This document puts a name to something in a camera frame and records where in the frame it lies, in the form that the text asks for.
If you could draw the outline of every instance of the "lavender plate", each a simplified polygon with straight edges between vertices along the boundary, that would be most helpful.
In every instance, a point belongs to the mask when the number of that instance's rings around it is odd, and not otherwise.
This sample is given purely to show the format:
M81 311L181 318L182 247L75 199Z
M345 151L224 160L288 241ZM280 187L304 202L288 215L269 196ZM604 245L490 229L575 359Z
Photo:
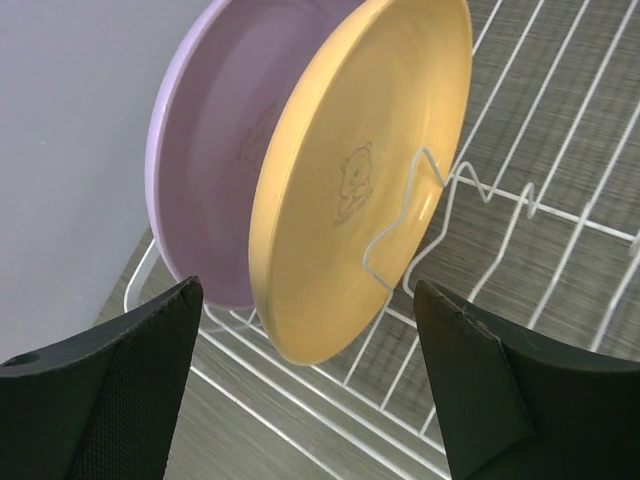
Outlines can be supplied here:
M362 1L216 0L175 53L147 138L147 210L167 268L200 277L209 305L253 306L249 223L267 146L302 72Z

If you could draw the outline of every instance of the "yellow plate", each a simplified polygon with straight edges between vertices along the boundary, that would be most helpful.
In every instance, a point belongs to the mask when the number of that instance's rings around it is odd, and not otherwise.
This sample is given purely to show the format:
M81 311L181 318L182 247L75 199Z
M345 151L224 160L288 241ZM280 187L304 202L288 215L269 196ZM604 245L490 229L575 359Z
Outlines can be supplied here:
M351 343L389 292L362 266L400 215L411 160L427 147L451 168L471 77L464 0L368 0L300 78L264 161L251 216L249 270L269 338L292 363ZM442 188L425 160L404 222L369 265L396 285Z

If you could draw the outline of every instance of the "white wall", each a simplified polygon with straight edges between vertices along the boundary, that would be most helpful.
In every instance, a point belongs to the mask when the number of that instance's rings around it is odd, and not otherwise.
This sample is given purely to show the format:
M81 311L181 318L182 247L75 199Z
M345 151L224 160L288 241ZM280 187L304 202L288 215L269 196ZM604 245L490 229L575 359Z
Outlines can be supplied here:
M0 0L0 362L90 327L147 226L157 89L207 0Z

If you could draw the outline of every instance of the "embossed bear design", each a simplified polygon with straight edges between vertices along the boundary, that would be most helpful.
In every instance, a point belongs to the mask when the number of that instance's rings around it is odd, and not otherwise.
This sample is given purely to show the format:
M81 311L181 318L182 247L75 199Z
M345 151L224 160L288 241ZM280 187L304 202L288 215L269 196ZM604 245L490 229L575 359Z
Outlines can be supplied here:
M277 103L268 106L260 113L253 128L245 134L240 142L236 158L250 164L257 174L260 173L271 136L278 123L278 113Z
M372 192L371 142L367 142L344 160L342 173L339 215L344 218L355 212Z

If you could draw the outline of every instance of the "wire rack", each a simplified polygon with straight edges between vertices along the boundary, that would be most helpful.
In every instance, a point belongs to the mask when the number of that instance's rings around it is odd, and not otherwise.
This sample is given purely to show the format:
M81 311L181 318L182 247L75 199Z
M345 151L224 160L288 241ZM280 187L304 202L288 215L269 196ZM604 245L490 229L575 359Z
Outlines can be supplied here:
M569 344L640 359L637 4L471 0L474 79L461 142L435 218L385 308L348 349L304 369L277 355L255 311L205 308L201 339L400 478L450 478L410 313L420 278ZM158 259L152 241L125 309L138 304ZM350 478L192 371L330 476Z

